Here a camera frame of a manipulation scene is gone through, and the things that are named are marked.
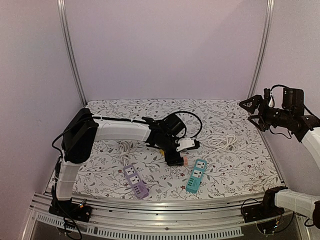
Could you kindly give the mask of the pink plug adapter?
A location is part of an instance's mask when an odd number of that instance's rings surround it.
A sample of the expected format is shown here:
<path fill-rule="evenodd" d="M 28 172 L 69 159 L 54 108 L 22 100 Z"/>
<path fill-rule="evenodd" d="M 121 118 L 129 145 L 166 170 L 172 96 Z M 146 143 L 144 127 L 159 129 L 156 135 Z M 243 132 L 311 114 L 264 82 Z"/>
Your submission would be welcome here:
<path fill-rule="evenodd" d="M 183 166 L 188 166 L 188 158 L 184 156 L 182 159 L 183 159 Z"/>

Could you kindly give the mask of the teal power strip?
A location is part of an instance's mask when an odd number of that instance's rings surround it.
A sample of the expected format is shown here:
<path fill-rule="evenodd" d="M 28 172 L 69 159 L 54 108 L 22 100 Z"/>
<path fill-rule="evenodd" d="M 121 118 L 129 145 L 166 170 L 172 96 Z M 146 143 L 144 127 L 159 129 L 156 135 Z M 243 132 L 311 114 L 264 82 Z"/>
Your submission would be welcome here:
<path fill-rule="evenodd" d="M 203 179 L 204 172 L 207 168 L 207 162 L 203 159 L 197 159 L 187 181 L 185 190 L 188 193 L 196 194 Z"/>

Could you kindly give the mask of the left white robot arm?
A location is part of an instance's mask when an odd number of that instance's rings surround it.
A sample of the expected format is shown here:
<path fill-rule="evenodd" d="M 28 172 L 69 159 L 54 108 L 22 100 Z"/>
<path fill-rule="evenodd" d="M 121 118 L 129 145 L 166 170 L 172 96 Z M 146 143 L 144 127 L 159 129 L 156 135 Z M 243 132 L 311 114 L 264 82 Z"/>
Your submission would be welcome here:
<path fill-rule="evenodd" d="M 144 142 L 149 147 L 164 152 L 168 166 L 183 166 L 185 159 L 180 154 L 177 135 L 185 129 L 181 119 L 171 114 L 161 120 L 144 117 L 142 120 L 94 116 L 88 108 L 82 108 L 65 130 L 57 137 L 61 139 L 59 163 L 56 165 L 53 188 L 55 209 L 63 216 L 74 213 L 73 185 L 80 166 L 92 152 L 94 142 L 103 140 L 128 140 Z"/>

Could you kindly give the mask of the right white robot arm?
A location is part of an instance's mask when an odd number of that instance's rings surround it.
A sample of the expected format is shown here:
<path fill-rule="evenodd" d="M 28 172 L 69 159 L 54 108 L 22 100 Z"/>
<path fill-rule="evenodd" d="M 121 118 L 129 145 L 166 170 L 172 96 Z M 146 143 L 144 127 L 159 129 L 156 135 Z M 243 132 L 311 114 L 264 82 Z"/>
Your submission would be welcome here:
<path fill-rule="evenodd" d="M 320 162 L 320 119 L 312 114 L 305 114 L 304 92 L 301 89 L 283 89 L 281 108 L 273 107 L 274 99 L 269 89 L 264 95 L 255 95 L 239 103 L 250 113 L 248 120 L 261 132 L 271 127 L 281 127 L 297 139 L 309 151 L 314 161 Z M 293 191 L 285 186 L 270 188 L 264 192 L 261 202 L 241 206 L 245 222 L 254 222 L 277 215 L 285 210 L 302 215 L 312 221 L 312 226 L 320 226 L 320 198 Z"/>

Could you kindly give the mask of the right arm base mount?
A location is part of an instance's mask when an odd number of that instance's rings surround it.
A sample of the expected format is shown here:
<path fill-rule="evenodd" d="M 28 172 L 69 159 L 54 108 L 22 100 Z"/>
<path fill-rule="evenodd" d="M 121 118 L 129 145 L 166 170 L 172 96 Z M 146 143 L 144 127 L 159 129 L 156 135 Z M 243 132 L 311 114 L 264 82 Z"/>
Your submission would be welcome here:
<path fill-rule="evenodd" d="M 254 201 L 253 198 L 249 198 L 245 200 L 240 207 L 240 213 L 245 223 L 261 221 L 277 216 L 281 217 L 285 213 L 283 207 L 278 207 L 273 202 L 264 203 L 263 201 L 255 201 L 252 204 L 246 204 L 249 200 Z"/>

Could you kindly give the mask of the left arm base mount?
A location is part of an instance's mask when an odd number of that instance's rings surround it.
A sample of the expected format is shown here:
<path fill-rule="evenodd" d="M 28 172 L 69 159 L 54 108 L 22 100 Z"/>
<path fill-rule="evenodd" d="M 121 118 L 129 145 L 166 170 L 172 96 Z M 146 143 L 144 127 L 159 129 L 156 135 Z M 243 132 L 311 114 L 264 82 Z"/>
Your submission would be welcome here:
<path fill-rule="evenodd" d="M 87 205 L 86 199 L 80 203 L 74 203 L 72 202 L 72 199 L 53 199 L 48 212 L 59 217 L 65 217 L 73 219 L 74 221 L 88 223 L 91 218 L 92 210 L 92 207 Z"/>

